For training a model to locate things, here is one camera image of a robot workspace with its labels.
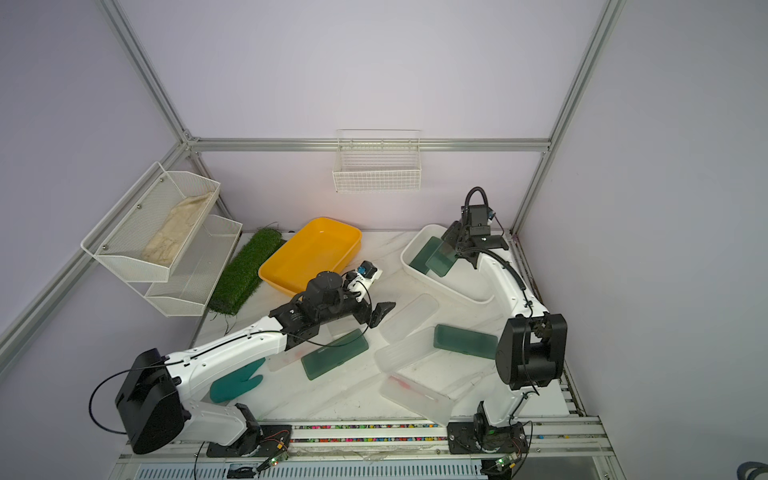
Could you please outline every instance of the white wall panel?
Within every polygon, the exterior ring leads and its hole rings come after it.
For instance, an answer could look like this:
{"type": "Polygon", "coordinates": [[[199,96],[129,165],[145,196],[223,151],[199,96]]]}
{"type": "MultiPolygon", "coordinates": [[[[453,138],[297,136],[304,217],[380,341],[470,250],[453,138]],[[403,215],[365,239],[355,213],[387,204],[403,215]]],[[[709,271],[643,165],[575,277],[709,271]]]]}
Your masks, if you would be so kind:
{"type": "Polygon", "coordinates": [[[549,137],[604,0],[123,0],[201,137],[549,137]]]}
{"type": "Polygon", "coordinates": [[[206,152],[203,159],[243,228],[279,221],[298,230],[316,217],[332,217],[369,230],[419,230],[449,225],[472,187],[510,227],[538,164],[536,152],[428,152],[422,154],[422,189],[416,192],[338,194],[335,152],[206,152]]]}
{"type": "Polygon", "coordinates": [[[768,4],[630,0],[521,238],[627,478],[768,462],[768,4]]]}

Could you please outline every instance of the wire mesh basket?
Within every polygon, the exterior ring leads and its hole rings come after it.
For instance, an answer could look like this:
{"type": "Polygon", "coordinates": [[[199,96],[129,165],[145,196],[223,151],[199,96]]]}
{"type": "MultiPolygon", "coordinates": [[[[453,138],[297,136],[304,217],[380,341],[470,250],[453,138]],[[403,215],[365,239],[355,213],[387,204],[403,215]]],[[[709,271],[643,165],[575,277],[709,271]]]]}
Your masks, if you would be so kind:
{"type": "Polygon", "coordinates": [[[219,197],[220,184],[215,180],[186,171],[166,171],[159,163],[150,167],[152,170],[157,170],[153,172],[157,178],[102,245],[92,251],[86,240],[81,243],[85,251],[124,282],[167,282],[219,197]],[[200,207],[197,221],[181,241],[170,265],[144,260],[144,248],[164,225],[170,210],[187,197],[205,194],[211,195],[200,207]]]}
{"type": "Polygon", "coordinates": [[[144,294],[165,316],[203,315],[243,227],[213,214],[202,224],[170,279],[152,283],[144,294]]]}
{"type": "Polygon", "coordinates": [[[419,190],[419,139],[339,139],[333,183],[341,194],[419,190]]]}

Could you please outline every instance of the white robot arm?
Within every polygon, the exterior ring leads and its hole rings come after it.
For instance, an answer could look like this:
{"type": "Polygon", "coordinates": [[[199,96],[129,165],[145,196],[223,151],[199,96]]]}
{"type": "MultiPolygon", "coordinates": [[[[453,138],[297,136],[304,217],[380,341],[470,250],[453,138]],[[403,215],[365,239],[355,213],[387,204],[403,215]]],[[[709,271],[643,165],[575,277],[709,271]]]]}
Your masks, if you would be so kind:
{"type": "Polygon", "coordinates": [[[311,342],[323,323],[354,315],[375,328],[395,306],[382,302],[373,309],[364,298],[381,274],[367,261],[344,277],[321,272],[306,291],[242,330],[165,357],[156,349],[140,354],[115,400],[134,451],[194,440],[230,446],[237,455],[251,453],[261,435],[256,420],[245,405],[203,402],[211,384],[265,356],[311,342]]]}
{"type": "Polygon", "coordinates": [[[496,369],[501,379],[494,392],[478,406],[471,438],[465,437],[461,449],[449,443],[451,452],[472,453],[512,448],[510,437],[521,434],[521,425],[512,425],[537,386],[546,386],[562,374],[568,327],[562,315],[551,315],[530,293],[512,266],[509,245],[501,235],[491,235],[495,212],[480,187],[472,188],[462,207],[462,218],[443,234],[439,252],[446,258],[455,255],[469,261],[491,285],[507,323],[496,349],[496,369]],[[474,193],[483,203],[470,205],[474,193]],[[534,333],[537,341],[531,339],[534,333]]]}

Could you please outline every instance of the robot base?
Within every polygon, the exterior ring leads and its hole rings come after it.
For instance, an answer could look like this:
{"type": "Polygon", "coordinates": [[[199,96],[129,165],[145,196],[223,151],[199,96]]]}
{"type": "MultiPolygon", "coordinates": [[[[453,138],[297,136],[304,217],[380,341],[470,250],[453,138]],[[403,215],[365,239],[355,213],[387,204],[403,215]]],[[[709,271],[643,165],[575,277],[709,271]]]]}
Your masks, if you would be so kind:
{"type": "Polygon", "coordinates": [[[513,453],[528,451],[523,424],[493,426],[488,424],[483,402],[478,405],[473,422],[448,424],[448,450],[452,454],[513,453]]]}
{"type": "MultiPolygon", "coordinates": [[[[518,438],[519,446],[515,446],[515,443],[512,441],[504,442],[501,438],[499,438],[498,440],[501,441],[501,444],[498,447],[498,450],[496,450],[496,447],[494,447],[493,449],[490,449],[491,452],[518,452],[520,451],[520,447],[522,447],[523,452],[527,450],[527,443],[525,441],[525,434],[523,433],[523,426],[521,423],[514,423],[511,427],[502,427],[500,429],[494,430],[494,433],[489,434],[486,442],[491,439],[491,437],[494,436],[496,432],[498,432],[499,435],[503,435],[507,439],[510,435],[518,438]]],[[[472,424],[472,422],[450,422],[448,424],[448,451],[454,455],[461,455],[466,453],[487,453],[483,452],[483,450],[478,445],[478,437],[475,434],[475,426],[472,424]]]]}
{"type": "MultiPolygon", "coordinates": [[[[264,442],[263,440],[268,436],[275,435],[274,438],[282,441],[286,448],[288,448],[290,436],[292,433],[293,427],[291,425],[262,425],[258,439],[253,440],[253,442],[256,444],[256,449],[252,450],[252,452],[247,452],[245,455],[248,457],[269,457],[277,452],[278,443],[272,442],[271,440],[264,442]],[[287,430],[288,433],[276,436],[277,433],[282,432],[283,430],[287,430]]],[[[240,457],[242,455],[239,455],[237,450],[232,445],[224,446],[219,445],[218,443],[210,443],[208,445],[206,456],[208,458],[233,458],[240,457]]]]}

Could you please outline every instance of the lavender wall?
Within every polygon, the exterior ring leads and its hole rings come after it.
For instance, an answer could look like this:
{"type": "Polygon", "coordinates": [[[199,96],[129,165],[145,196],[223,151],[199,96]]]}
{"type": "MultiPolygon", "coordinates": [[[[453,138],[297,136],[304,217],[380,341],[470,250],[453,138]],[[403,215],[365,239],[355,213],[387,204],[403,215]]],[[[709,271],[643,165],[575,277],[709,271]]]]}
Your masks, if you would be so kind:
{"type": "Polygon", "coordinates": [[[631,0],[521,238],[628,478],[768,462],[768,5],[631,0]]]}
{"type": "Polygon", "coordinates": [[[604,0],[124,0],[200,137],[549,137],[604,0]]]}
{"type": "MultiPolygon", "coordinates": [[[[0,5],[0,112],[2,331],[174,138],[90,0],[0,5]]],[[[106,478],[125,437],[91,424],[91,390],[194,327],[95,267],[0,383],[3,478],[106,478]]],[[[114,428],[118,383],[96,408],[114,428]]]]}
{"type": "Polygon", "coordinates": [[[332,217],[364,230],[420,230],[457,220],[464,197],[485,188],[499,220],[509,227],[538,165],[537,152],[428,152],[422,188],[414,192],[338,194],[335,152],[204,152],[222,183],[227,206],[243,228],[278,221],[298,230],[316,217],[332,217]]]}

